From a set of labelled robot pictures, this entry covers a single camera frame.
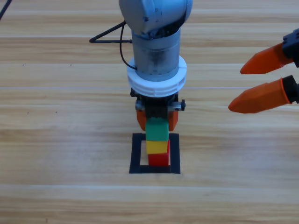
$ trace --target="wooden table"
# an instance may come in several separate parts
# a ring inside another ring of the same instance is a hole
[[[13,0],[0,22],[0,223],[298,224],[299,107],[228,110],[248,87],[299,81],[294,64],[239,72],[299,27],[298,5],[194,1],[182,28],[182,174],[130,175],[141,129],[126,66],[118,44],[88,42],[123,20],[118,1]]]

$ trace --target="metal cylinder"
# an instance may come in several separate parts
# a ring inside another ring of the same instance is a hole
[[[143,39],[132,31],[136,73],[141,78],[160,82],[178,72],[180,29],[171,36],[159,39]]]

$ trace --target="black square outline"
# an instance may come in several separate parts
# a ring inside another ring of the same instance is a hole
[[[133,133],[132,154],[130,164],[130,174],[181,174],[179,134],[170,133],[170,165],[167,167],[156,167],[140,165],[141,142],[145,141],[144,133]]]

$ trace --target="red lego brick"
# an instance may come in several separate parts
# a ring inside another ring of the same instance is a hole
[[[168,140],[167,153],[162,154],[149,154],[149,165],[167,167],[169,166],[169,155],[170,155],[170,140]]]

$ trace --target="yellow lego brick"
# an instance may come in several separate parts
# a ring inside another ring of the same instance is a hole
[[[167,153],[168,141],[146,141],[147,154]]]

